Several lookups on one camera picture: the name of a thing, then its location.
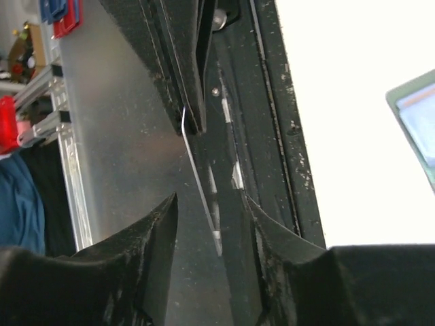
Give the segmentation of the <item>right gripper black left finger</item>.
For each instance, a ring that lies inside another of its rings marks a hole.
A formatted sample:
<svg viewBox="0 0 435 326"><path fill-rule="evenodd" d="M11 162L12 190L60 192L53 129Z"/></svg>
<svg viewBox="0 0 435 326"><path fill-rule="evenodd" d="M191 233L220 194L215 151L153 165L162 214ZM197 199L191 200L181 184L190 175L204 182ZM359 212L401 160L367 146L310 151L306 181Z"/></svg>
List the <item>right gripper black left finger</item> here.
<svg viewBox="0 0 435 326"><path fill-rule="evenodd" d="M164 325L178 221L175 194L71 257L1 250L2 325Z"/></svg>

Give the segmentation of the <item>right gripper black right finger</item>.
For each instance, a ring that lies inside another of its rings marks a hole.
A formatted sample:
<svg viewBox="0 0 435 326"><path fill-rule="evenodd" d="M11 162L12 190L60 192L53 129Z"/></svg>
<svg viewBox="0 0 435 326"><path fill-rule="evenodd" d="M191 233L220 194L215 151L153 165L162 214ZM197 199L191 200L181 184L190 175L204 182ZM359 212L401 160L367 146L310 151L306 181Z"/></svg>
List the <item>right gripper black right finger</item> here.
<svg viewBox="0 0 435 326"><path fill-rule="evenodd" d="M244 204L259 325L433 325L434 246L323 249Z"/></svg>

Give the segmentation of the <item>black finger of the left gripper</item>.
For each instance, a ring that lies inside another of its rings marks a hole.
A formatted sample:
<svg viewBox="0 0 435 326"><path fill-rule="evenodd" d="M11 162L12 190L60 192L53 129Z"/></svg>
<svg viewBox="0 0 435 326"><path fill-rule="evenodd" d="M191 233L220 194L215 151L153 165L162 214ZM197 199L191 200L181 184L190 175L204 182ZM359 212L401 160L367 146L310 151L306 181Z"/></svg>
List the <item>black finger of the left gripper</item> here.
<svg viewBox="0 0 435 326"><path fill-rule="evenodd" d="M181 111L186 109L192 133L204 133L205 71L216 1L102 1L101 5L149 69L174 129L181 130Z"/></svg>

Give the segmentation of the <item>sage green card holder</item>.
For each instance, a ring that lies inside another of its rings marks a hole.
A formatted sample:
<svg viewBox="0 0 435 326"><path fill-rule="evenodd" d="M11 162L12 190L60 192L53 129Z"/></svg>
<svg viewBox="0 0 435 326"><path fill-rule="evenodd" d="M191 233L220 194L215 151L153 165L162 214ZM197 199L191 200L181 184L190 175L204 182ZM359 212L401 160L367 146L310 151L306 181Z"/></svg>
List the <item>sage green card holder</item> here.
<svg viewBox="0 0 435 326"><path fill-rule="evenodd" d="M385 99L434 187L434 70L389 90Z"/></svg>

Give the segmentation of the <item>blue cloth background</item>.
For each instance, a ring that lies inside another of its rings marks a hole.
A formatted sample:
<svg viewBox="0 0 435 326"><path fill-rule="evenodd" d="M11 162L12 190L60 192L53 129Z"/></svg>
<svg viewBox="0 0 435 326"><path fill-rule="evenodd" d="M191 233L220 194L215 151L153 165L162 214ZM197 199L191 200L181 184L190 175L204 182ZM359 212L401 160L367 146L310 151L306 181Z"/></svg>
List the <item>blue cloth background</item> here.
<svg viewBox="0 0 435 326"><path fill-rule="evenodd" d="M1 245L46 253L43 202L19 153L1 160Z"/></svg>

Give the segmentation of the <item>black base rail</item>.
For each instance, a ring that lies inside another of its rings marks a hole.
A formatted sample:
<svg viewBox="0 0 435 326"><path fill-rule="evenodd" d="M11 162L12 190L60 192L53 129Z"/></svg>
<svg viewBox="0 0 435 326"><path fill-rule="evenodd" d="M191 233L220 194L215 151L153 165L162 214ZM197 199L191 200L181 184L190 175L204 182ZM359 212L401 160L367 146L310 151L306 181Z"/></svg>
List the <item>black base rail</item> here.
<svg viewBox="0 0 435 326"><path fill-rule="evenodd" d="M276 222L325 247L290 65L274 1L216 1L205 71L207 131L188 138L215 228L244 191Z"/></svg>

